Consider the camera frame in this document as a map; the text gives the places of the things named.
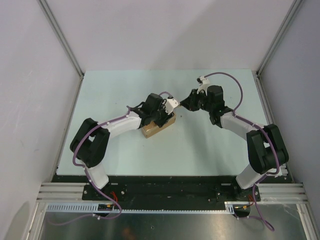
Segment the brown cardboard express box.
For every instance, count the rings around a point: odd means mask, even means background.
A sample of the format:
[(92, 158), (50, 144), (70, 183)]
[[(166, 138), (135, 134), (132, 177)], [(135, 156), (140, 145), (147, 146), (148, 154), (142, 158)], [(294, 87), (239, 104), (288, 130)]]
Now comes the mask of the brown cardboard express box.
[(173, 117), (169, 119), (168, 122), (165, 123), (162, 127), (159, 127), (152, 121), (150, 124), (142, 127), (141, 132), (144, 135), (144, 137), (148, 139), (154, 136), (155, 134), (161, 132), (162, 130), (166, 129), (167, 127), (171, 126), (172, 124), (174, 124), (176, 121), (176, 117), (177, 117), (176, 114), (173, 113)]

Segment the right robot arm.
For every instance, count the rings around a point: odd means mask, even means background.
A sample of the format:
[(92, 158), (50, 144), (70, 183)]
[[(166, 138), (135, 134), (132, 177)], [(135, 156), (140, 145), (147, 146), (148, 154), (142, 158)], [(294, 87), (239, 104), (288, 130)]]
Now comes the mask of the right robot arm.
[(242, 201), (249, 194), (249, 188), (268, 175), (277, 175), (280, 166), (289, 161), (289, 154), (277, 125), (254, 123), (225, 105), (223, 88), (211, 85), (208, 89), (193, 89), (180, 104), (191, 112), (208, 112), (212, 125), (229, 130), (247, 143), (249, 164), (236, 176), (230, 188), (231, 196)]

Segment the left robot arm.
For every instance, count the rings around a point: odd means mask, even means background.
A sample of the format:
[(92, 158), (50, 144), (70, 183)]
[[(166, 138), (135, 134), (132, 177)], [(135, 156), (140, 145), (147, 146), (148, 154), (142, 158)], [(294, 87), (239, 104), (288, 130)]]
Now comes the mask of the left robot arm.
[(73, 164), (84, 168), (89, 182), (94, 186), (93, 194), (98, 199), (105, 200), (111, 193), (111, 188), (107, 185), (109, 177), (102, 164), (109, 141), (151, 123), (159, 128), (163, 127), (174, 117), (174, 110), (179, 105), (179, 101), (170, 94), (163, 98), (161, 94), (151, 93), (137, 106), (128, 106), (128, 111), (123, 116), (103, 123), (92, 118), (83, 121), (69, 148), (73, 153)]

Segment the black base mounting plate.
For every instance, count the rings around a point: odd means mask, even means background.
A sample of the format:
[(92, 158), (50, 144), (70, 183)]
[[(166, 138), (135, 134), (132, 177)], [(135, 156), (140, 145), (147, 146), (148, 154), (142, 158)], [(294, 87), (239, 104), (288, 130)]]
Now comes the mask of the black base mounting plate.
[(106, 196), (117, 202), (133, 197), (206, 197), (209, 200), (246, 202), (261, 200), (259, 188), (241, 189), (236, 177), (223, 176), (125, 176), (112, 175), (109, 183), (99, 193), (84, 175), (54, 175), (53, 183), (85, 183), (84, 200), (106, 200)]

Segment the aluminium front rail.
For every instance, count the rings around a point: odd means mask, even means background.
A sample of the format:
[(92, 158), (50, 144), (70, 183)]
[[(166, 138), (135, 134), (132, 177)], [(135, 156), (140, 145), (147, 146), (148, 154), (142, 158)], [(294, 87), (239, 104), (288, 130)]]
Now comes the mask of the aluminium front rail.
[(36, 200), (38, 202), (81, 202), (85, 183), (44, 182)]

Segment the aluminium frame post right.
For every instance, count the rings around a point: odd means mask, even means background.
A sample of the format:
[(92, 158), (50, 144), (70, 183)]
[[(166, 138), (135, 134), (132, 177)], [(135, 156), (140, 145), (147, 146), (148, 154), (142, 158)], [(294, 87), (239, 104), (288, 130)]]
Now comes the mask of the aluminium frame post right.
[(268, 63), (272, 59), (273, 55), (275, 54), (276, 50), (280, 46), (283, 38), (285, 37), (287, 31), (289, 30), (290, 26), (292, 25), (293, 21), (295, 20), (297, 14), (299, 13), (301, 7), (305, 3), (305, 0), (294, 0), (286, 13), (283, 21), (280, 24), (272, 42), (267, 49), (264, 57), (262, 58), (261, 63), (259, 64), (257, 70), (255, 71), (256, 76), (260, 79), (262, 73), (264, 72), (265, 68), (267, 67)]

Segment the aluminium frame post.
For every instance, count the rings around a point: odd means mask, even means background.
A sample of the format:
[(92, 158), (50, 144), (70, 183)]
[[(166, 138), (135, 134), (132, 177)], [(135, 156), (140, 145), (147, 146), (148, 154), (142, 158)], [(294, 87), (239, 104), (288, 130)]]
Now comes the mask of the aluminium frame post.
[(283, 38), (285, 37), (287, 31), (289, 30), (290, 26), (292, 25), (293, 21), (295, 20), (297, 14), (299, 13), (301, 7), (305, 3), (305, 0), (294, 0), (286, 13), (283, 21), (280, 24), (272, 42), (267, 49), (264, 57), (262, 58), (261, 63), (259, 64), (257, 70), (255, 71), (256, 76), (260, 79), (262, 73), (264, 72), (265, 68), (267, 67), (268, 63), (272, 59), (273, 55), (275, 54), (276, 50), (280, 46)]
[(40, 9), (42, 10), (44, 16), (46, 17), (50, 27), (52, 28), (58, 42), (60, 43), (63, 51), (65, 52), (68, 60), (70, 61), (72, 67), (74, 68), (75, 72), (79, 76), (80, 80), (84, 77), (84, 72), (80, 67), (80, 64), (72, 51), (65, 34), (63, 33), (60, 24), (58, 23), (49, 3), (47, 0), (37, 0), (37, 3), (40, 6)]

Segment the aluminium frame post left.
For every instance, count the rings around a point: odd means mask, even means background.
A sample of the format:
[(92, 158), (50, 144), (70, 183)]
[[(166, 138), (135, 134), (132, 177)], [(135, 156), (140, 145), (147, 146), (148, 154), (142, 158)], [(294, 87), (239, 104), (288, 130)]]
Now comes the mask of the aluminium frame post left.
[(79, 76), (80, 80), (84, 77), (84, 72), (80, 67), (80, 64), (72, 51), (65, 34), (63, 33), (60, 24), (58, 23), (49, 3), (47, 0), (37, 0), (37, 3), (40, 6), (40, 9), (42, 10), (44, 16), (46, 17), (50, 27), (52, 28), (58, 42), (60, 43), (63, 51), (65, 52), (68, 60), (70, 61), (72, 67), (74, 68), (75, 72)]

